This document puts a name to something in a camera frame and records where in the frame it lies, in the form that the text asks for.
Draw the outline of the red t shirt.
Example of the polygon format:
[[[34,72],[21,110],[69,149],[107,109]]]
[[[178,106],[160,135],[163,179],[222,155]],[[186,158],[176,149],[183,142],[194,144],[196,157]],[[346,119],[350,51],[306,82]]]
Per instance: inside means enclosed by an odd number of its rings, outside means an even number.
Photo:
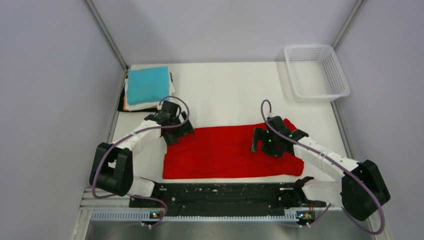
[[[266,125],[196,128],[167,147],[162,177],[186,180],[301,176],[304,162],[292,153],[274,157],[261,150],[251,152],[255,128],[266,129]]]

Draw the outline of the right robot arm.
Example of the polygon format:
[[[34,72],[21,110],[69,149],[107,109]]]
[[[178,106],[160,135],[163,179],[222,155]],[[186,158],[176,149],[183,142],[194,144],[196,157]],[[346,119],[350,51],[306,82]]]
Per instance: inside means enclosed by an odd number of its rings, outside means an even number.
[[[313,176],[298,179],[294,184],[293,200],[299,206],[320,201],[344,209],[358,221],[375,212],[383,213],[383,205],[391,195],[378,166],[371,160],[357,161],[342,156],[319,144],[308,133],[290,130],[280,116],[268,117],[264,127],[255,127],[251,151],[270,157],[292,155],[331,177],[331,181]]]

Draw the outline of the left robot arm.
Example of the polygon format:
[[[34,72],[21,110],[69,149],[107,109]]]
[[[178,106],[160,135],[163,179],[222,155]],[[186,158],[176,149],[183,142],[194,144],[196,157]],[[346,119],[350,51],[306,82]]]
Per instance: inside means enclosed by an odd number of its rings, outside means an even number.
[[[121,139],[100,143],[95,151],[90,172],[91,193],[96,199],[113,196],[141,198],[149,207],[160,202],[160,193],[153,180],[135,175],[134,158],[158,139],[175,145],[179,138],[194,132],[188,105],[161,100],[157,112],[146,116],[142,122]]]

